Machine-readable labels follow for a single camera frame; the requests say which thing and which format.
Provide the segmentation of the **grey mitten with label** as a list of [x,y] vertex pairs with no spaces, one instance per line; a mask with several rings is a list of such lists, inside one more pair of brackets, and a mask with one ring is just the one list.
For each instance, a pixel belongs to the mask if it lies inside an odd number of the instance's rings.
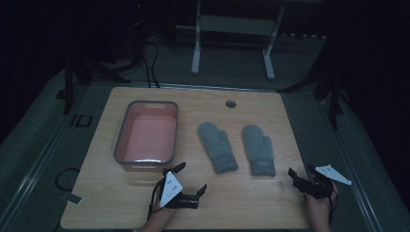
[[253,176],[276,176],[271,137],[257,125],[248,125],[242,131],[246,154]]

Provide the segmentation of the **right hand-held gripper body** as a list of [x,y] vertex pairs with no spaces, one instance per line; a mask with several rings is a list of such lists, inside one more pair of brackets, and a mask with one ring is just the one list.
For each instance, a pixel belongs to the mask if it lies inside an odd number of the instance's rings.
[[309,181],[299,177],[299,185],[295,187],[301,193],[307,193],[316,199],[331,197],[333,191],[333,181],[337,181],[348,186],[352,182],[335,170],[330,164],[324,166],[315,166],[319,173],[318,177],[312,177]]

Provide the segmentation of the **grey tape piece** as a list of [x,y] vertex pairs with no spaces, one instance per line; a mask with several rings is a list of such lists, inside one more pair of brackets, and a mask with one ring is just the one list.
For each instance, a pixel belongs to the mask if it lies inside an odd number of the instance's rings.
[[62,198],[63,200],[65,200],[65,201],[67,201],[67,202],[69,202],[69,203],[72,203],[72,204],[75,204],[75,205],[80,204],[81,201],[82,201],[82,198],[81,198],[81,197],[79,197],[79,196],[77,196],[77,195],[74,195],[74,194],[72,194],[72,193],[70,193],[70,192],[65,192],[65,193],[61,196],[61,198]]

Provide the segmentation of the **plain grey mitten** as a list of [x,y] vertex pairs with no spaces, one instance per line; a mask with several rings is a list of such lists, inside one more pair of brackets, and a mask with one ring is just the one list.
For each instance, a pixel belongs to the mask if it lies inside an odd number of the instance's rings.
[[212,122],[205,122],[198,127],[197,134],[217,174],[238,169],[237,161],[224,130],[220,130]]

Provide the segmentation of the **white metal stand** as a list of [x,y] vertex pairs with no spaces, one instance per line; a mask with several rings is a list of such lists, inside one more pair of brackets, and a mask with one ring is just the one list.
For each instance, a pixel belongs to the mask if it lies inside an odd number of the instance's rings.
[[246,34],[257,36],[268,36],[268,44],[261,50],[265,72],[269,80],[276,78],[271,53],[275,40],[278,36],[278,29],[284,15],[285,7],[281,6],[275,19],[254,19],[233,16],[219,16],[203,14],[201,12],[202,0],[196,0],[195,15],[195,41],[192,55],[191,69],[192,74],[199,74],[201,58],[201,33],[222,32],[233,34]]

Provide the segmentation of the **person's left hand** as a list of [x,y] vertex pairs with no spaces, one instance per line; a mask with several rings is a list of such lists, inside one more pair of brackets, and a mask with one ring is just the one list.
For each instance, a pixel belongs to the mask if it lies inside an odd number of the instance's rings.
[[161,224],[165,228],[173,219],[176,213],[176,209],[162,208],[158,210],[156,213],[153,213],[146,223]]

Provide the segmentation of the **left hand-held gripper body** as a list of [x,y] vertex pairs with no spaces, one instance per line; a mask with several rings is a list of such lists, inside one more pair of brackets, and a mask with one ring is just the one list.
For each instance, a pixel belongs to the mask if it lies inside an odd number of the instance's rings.
[[160,203],[161,208],[168,209],[196,209],[198,207],[198,195],[183,193],[183,186],[171,171],[166,171],[164,180],[160,184]]

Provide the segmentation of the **black tripod stand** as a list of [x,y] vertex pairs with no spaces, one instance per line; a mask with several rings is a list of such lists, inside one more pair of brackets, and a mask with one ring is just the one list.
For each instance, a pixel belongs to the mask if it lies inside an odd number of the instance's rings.
[[65,60],[64,66],[64,89],[60,90],[56,96],[57,99],[65,102],[63,114],[68,115],[73,106],[73,77],[76,76],[81,84],[89,85],[92,81],[92,76],[89,68],[95,69],[102,75],[113,79],[117,82],[129,83],[123,77],[117,75],[114,71],[104,67],[101,63],[87,57],[85,55],[69,56]]
[[313,91],[313,96],[317,100],[324,101],[327,97],[330,97],[330,100],[328,102],[328,119],[333,129],[336,130],[337,115],[341,112],[341,109],[338,105],[340,73],[337,69],[312,67],[305,79],[297,82],[290,87],[279,89],[278,93],[290,94],[304,87],[307,87],[313,82],[318,82],[318,85]]

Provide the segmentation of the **person's right hand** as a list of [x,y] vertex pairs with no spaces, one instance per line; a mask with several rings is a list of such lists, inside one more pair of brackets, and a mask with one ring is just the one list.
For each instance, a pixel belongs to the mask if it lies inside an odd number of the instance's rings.
[[333,185],[331,197],[316,199],[306,194],[307,217],[315,232],[331,232],[330,220],[333,217],[334,207],[337,205],[337,198],[336,185]]

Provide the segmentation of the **pink basin with grey rim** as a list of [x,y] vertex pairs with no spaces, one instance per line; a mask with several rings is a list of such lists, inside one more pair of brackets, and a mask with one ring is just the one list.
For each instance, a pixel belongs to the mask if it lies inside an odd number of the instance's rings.
[[132,101],[116,141],[114,159],[126,171],[162,172],[173,164],[179,106],[173,101]]

